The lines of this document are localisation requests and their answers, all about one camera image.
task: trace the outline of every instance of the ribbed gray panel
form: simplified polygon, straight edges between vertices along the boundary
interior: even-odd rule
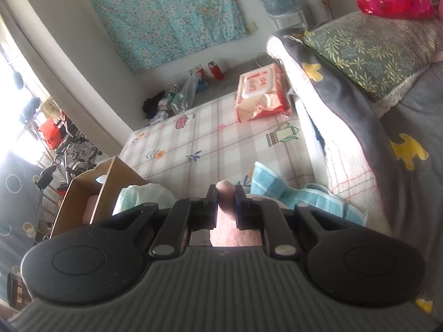
[[[297,264],[261,247],[188,247],[159,261],[112,302],[64,308],[34,300],[11,321],[19,332],[430,332],[436,324],[412,303],[351,307],[307,282]]]

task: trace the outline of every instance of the gray curtain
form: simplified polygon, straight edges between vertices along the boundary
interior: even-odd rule
[[[0,298],[7,300],[7,274],[34,245],[43,198],[32,178],[42,169],[8,153],[0,164]]]

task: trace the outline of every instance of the green pillow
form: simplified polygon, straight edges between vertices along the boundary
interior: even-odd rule
[[[381,116],[443,59],[443,25],[355,12],[305,33],[304,43],[361,88]]]

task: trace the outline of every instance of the silver screw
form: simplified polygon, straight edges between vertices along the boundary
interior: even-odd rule
[[[158,245],[152,249],[152,252],[158,256],[169,256],[172,255],[176,249],[170,245]]]
[[[274,251],[280,256],[292,256],[295,255],[297,249],[291,245],[278,245]]]

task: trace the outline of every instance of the red bottle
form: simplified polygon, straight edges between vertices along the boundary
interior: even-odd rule
[[[211,61],[209,64],[209,70],[211,70],[212,74],[214,75],[214,78],[216,81],[221,81],[225,78],[225,75],[223,75],[223,72],[220,71],[220,68],[217,66],[217,64],[214,61]]]

